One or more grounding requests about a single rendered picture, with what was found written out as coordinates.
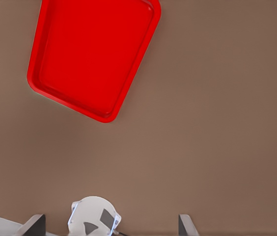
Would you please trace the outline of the right gripper pale grey left finger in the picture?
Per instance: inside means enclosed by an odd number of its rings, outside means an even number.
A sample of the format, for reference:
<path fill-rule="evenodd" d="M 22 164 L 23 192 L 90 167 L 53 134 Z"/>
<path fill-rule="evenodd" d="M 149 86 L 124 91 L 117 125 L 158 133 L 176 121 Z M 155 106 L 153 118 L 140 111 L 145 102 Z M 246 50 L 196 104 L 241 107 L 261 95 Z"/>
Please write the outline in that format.
<path fill-rule="evenodd" d="M 32 216 L 14 236 L 46 236 L 46 216 L 44 214 Z"/>

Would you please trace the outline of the right gripper pale grey right finger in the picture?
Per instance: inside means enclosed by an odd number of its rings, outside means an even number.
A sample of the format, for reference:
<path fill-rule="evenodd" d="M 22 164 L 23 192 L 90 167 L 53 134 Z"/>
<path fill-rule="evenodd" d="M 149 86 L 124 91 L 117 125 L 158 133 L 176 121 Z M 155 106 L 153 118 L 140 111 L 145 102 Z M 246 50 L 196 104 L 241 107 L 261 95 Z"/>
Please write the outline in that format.
<path fill-rule="evenodd" d="M 178 235 L 199 236 L 199 233 L 188 214 L 179 214 L 178 216 Z"/>

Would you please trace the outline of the red rectangular plastic tray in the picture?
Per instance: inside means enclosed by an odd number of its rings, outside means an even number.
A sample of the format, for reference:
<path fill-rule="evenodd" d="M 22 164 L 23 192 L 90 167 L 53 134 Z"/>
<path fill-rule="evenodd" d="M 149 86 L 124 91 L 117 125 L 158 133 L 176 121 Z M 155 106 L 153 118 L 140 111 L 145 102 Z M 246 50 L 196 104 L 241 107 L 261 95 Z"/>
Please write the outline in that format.
<path fill-rule="evenodd" d="M 113 121 L 160 17 L 159 0 L 42 0 L 28 84 L 92 119 Z"/>

